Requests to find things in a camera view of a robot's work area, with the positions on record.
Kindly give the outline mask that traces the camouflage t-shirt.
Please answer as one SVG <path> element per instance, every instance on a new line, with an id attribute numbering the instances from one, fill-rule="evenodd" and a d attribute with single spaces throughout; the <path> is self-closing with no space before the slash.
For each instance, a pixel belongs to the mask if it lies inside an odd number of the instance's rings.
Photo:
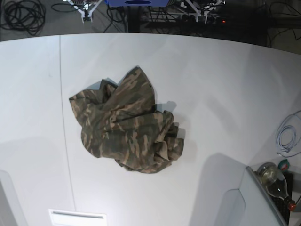
<path id="1" fill-rule="evenodd" d="M 157 110 L 154 88 L 138 66 L 120 84 L 102 80 L 98 89 L 80 91 L 69 102 L 81 126 L 82 144 L 96 158 L 153 174 L 183 153 L 173 114 Z"/>

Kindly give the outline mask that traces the black power strip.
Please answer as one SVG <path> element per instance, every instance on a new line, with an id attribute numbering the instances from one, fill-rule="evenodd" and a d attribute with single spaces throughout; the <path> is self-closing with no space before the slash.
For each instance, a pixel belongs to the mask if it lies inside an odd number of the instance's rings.
<path id="1" fill-rule="evenodd" d="M 224 24 L 226 19 L 217 14 L 208 14 L 207 16 L 194 13 L 185 13 L 179 17 L 184 22 L 203 23 L 203 24 Z"/>

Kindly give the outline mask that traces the clear glass bottle red cap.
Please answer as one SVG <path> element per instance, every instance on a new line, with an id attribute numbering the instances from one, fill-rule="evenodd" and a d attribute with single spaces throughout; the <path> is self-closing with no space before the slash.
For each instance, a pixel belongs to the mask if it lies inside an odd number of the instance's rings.
<path id="1" fill-rule="evenodd" d="M 282 171 L 273 162 L 261 165 L 257 170 L 257 175 L 267 193 L 275 198 L 283 200 L 290 211 L 297 207 L 287 191 L 287 181 Z"/>

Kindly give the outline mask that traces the green tape roll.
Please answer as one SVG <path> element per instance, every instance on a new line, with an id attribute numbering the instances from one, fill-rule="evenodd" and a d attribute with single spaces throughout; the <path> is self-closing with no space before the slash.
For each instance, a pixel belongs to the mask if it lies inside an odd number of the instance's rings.
<path id="1" fill-rule="evenodd" d="M 278 164 L 278 168 L 282 171 L 282 172 L 286 172 L 288 171 L 290 167 L 290 163 L 287 159 L 282 160 L 279 164 Z"/>

